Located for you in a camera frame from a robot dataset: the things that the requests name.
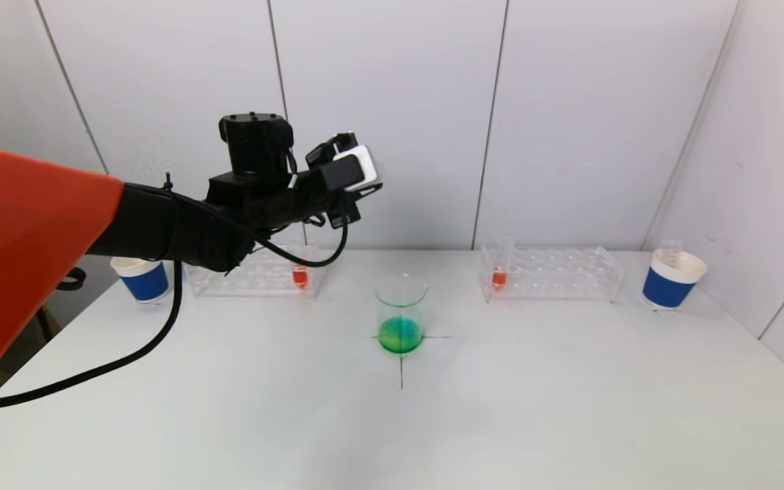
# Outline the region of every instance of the white table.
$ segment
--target white table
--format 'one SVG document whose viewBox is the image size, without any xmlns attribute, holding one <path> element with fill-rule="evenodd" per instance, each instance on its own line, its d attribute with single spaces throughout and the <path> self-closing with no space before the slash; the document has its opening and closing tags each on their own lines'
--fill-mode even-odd
<svg viewBox="0 0 784 490">
<path fill-rule="evenodd" d="M 617 304 L 486 304 L 475 252 L 348 251 L 316 301 L 184 288 L 148 357 L 0 409 L 0 489 L 784 490 L 784 365 L 699 289 L 650 310 L 648 255 L 614 255 Z M 402 270 L 452 338 L 400 366 L 371 336 Z M 0 395 L 130 353 L 169 305 L 118 283 Z"/>
</svg>

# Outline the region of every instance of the glass beaker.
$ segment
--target glass beaker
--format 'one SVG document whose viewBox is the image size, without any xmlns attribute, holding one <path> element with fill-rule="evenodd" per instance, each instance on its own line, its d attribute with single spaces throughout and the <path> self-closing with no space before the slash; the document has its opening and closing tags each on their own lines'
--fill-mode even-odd
<svg viewBox="0 0 784 490">
<path fill-rule="evenodd" d="M 420 307 L 429 287 L 410 274 L 382 280 L 377 298 L 377 340 L 390 353 L 410 353 L 423 341 L 423 316 Z"/>
</svg>

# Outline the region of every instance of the plastic beaker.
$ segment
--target plastic beaker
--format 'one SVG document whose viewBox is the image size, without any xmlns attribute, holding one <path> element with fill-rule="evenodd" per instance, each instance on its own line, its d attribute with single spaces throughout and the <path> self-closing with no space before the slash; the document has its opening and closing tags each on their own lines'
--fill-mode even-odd
<svg viewBox="0 0 784 490">
<path fill-rule="evenodd" d="M 161 261 L 113 257 L 111 267 L 138 303 L 155 303 L 170 291 L 168 277 Z"/>
<path fill-rule="evenodd" d="M 656 310 L 675 310 L 706 274 L 703 260 L 682 250 L 659 248 L 653 252 L 643 297 Z"/>
<path fill-rule="evenodd" d="M 423 341 L 420 303 L 428 291 L 424 282 L 410 274 L 390 276 L 377 285 L 377 340 L 390 353 L 410 353 Z"/>
</svg>

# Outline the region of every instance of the wall seam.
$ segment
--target wall seam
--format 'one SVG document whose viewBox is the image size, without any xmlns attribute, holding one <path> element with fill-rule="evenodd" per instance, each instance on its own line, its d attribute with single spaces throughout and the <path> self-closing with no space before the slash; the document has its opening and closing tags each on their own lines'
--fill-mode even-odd
<svg viewBox="0 0 784 490">
<path fill-rule="evenodd" d="M 71 101 L 74 102 L 75 108 L 78 109 L 78 115 L 80 116 L 81 122 L 84 124 L 84 132 L 88 137 L 90 137 L 90 143 L 93 145 L 93 151 L 96 152 L 96 156 L 99 158 L 99 163 L 102 165 L 103 170 L 105 170 L 106 174 L 111 174 L 111 172 L 108 171 L 108 165 L 105 164 L 105 158 L 102 157 L 102 152 L 99 151 L 99 145 L 96 143 L 96 137 L 93 136 L 93 131 L 90 130 L 90 125 L 86 121 L 84 109 L 81 108 L 80 101 L 78 101 L 78 96 L 74 93 L 74 87 L 71 86 L 71 80 L 68 78 L 68 73 L 65 71 L 63 60 L 61 56 L 59 56 L 59 49 L 56 49 L 56 43 L 53 41 L 53 34 L 50 33 L 50 26 L 47 25 L 47 18 L 44 16 L 44 9 L 41 8 L 40 0 L 35 0 L 35 9 L 38 10 L 38 16 L 41 18 L 41 24 L 44 25 L 44 32 L 47 34 L 47 40 L 50 41 L 50 47 L 53 49 L 53 55 L 56 56 L 56 63 L 59 65 L 59 71 L 62 72 L 63 78 L 65 79 L 65 86 L 68 86 L 69 94 L 71 94 Z"/>
<path fill-rule="evenodd" d="M 274 44 L 274 61 L 277 62 L 277 81 L 280 82 L 280 99 L 283 102 L 283 117 L 289 120 L 289 108 L 286 105 L 286 92 L 283 90 L 283 68 L 280 66 L 280 49 L 277 47 L 277 28 L 274 27 L 274 12 L 271 9 L 271 0 L 267 0 L 268 22 L 271 24 L 271 42 Z M 308 245 L 308 226 L 301 224 L 301 236 L 304 244 Z"/>
<path fill-rule="evenodd" d="M 671 173 L 670 179 L 667 180 L 664 193 L 661 195 L 661 201 L 659 201 L 659 205 L 657 205 L 655 209 L 655 214 L 653 214 L 653 219 L 651 219 L 649 227 L 647 227 L 647 232 L 643 237 L 643 242 L 640 243 L 641 250 L 644 250 L 647 247 L 647 242 L 649 242 L 650 235 L 656 229 L 660 218 L 666 213 L 667 208 L 669 208 L 670 202 L 673 198 L 673 192 L 675 192 L 676 186 L 679 182 L 679 176 L 683 174 L 685 167 L 687 167 L 688 157 L 691 154 L 691 149 L 694 147 L 695 137 L 700 130 L 700 125 L 703 124 L 706 110 L 709 106 L 710 100 L 713 98 L 713 93 L 715 93 L 716 84 L 718 84 L 721 68 L 725 65 L 725 60 L 728 57 L 728 50 L 730 50 L 732 37 L 734 36 L 734 32 L 737 29 L 738 18 L 740 18 L 740 11 L 743 2 L 746 2 L 746 0 L 737 0 L 737 3 L 734 4 L 734 13 L 731 15 L 731 22 L 728 23 L 728 31 L 725 32 L 725 37 L 722 40 L 722 47 L 719 49 L 719 56 L 716 56 L 716 62 L 715 65 L 713 65 L 713 71 L 710 73 L 710 77 L 706 82 L 704 95 L 700 99 L 697 112 L 695 112 L 694 119 L 691 121 L 691 126 L 688 128 L 688 134 L 685 136 L 685 142 L 682 145 L 681 151 L 679 151 L 679 157 L 677 158 L 676 164 L 673 165 L 673 171 Z"/>
<path fill-rule="evenodd" d="M 474 216 L 474 233 L 470 238 L 470 249 L 476 247 L 476 226 L 480 222 L 480 204 L 483 202 L 483 181 L 486 179 L 486 161 L 489 158 L 489 140 L 492 136 L 492 120 L 495 117 L 495 98 L 498 94 L 498 78 L 501 74 L 501 56 L 504 55 L 504 37 L 507 35 L 507 13 L 510 12 L 510 0 L 504 4 L 504 22 L 501 24 L 501 46 L 498 46 L 498 63 L 495 66 L 495 86 L 492 88 L 492 105 L 489 109 L 489 127 L 486 131 L 486 146 L 483 150 L 483 170 L 480 173 L 480 188 L 476 195 L 476 214 Z"/>
</svg>

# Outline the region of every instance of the blue and white cup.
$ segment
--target blue and white cup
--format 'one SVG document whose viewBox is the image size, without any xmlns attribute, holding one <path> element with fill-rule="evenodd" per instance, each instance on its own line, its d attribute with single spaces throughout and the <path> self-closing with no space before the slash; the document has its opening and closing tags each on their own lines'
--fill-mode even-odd
<svg viewBox="0 0 784 490">
<path fill-rule="evenodd" d="M 674 310 L 706 274 L 706 264 L 681 250 L 659 248 L 653 253 L 643 297 L 656 310 Z"/>
<path fill-rule="evenodd" d="M 114 257 L 111 267 L 138 303 L 155 303 L 168 294 L 168 277 L 161 261 Z"/>
</svg>

